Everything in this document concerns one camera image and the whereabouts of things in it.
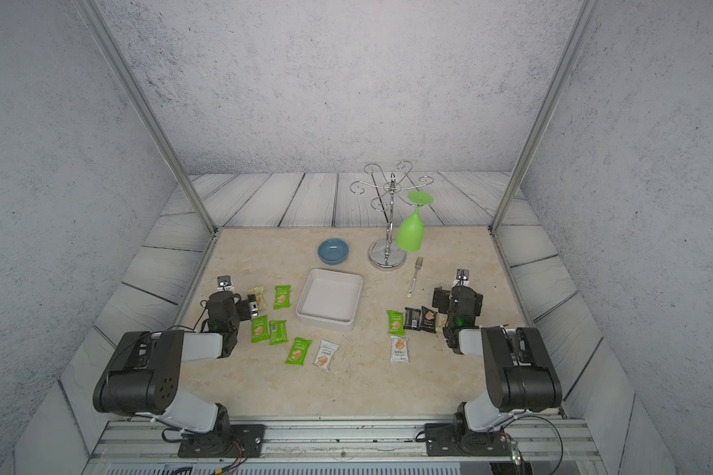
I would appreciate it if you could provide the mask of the black cookie packet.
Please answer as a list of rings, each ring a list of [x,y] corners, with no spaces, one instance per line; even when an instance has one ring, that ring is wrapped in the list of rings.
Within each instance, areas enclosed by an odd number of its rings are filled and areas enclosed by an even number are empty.
[[[435,332],[437,332],[437,316],[438,313],[435,310],[427,307],[422,307],[420,317],[420,330],[422,330],[423,332],[435,334]]]
[[[421,330],[422,314],[419,309],[415,308],[405,308],[404,312],[404,330],[419,331]]]

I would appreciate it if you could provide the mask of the green cookie packet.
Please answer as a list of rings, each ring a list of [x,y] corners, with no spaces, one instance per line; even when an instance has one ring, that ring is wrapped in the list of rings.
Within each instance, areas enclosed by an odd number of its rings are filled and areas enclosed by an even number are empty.
[[[269,322],[269,344],[277,346],[278,344],[286,344],[288,342],[287,328],[285,321],[270,321]]]
[[[397,311],[387,311],[388,334],[390,336],[404,336],[404,315]]]

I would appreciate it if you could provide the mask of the white cookie packet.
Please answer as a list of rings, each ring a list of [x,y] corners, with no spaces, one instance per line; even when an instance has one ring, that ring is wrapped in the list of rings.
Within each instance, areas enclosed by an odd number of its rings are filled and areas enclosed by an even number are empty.
[[[408,341],[402,336],[391,336],[390,363],[409,363]]]
[[[319,369],[329,371],[332,359],[339,347],[340,346],[338,344],[334,344],[334,342],[321,340],[317,354],[313,360],[313,365]]]

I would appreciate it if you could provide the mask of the white plastic storage box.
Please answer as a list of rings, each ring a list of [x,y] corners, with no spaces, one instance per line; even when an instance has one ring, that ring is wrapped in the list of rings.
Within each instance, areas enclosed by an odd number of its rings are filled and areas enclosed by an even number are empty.
[[[357,274],[313,269],[296,307],[299,321],[326,330],[352,332],[363,284],[364,279]]]

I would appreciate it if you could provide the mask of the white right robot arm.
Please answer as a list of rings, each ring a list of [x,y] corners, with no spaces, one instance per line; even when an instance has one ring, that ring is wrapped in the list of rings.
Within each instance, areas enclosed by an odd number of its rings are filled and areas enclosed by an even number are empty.
[[[498,431],[520,416],[562,404],[562,384],[538,329],[477,326],[482,301],[467,285],[434,289],[432,307],[447,317],[442,333],[449,348],[484,363],[486,392],[461,403],[455,413],[459,439]]]

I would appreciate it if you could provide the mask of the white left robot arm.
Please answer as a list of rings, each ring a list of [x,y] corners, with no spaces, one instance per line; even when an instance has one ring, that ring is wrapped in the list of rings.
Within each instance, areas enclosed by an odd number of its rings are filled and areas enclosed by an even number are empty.
[[[185,362],[230,356],[240,324],[259,314],[257,297],[230,290],[212,294],[203,304],[208,318],[199,331],[175,326],[122,336],[92,395],[103,414],[155,419],[188,435],[209,435],[228,427],[227,409],[179,387]]]

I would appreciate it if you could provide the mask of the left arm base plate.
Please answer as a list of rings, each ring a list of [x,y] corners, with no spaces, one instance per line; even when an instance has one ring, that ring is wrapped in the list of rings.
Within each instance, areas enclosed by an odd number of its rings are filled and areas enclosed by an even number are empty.
[[[225,425],[203,435],[185,435],[179,458],[259,458],[267,427],[261,424]]]

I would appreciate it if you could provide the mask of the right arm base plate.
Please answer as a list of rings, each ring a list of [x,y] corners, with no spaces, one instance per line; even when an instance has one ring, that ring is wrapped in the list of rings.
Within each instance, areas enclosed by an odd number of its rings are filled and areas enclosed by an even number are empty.
[[[503,433],[477,433],[452,424],[426,424],[420,433],[431,457],[509,457],[510,445]]]

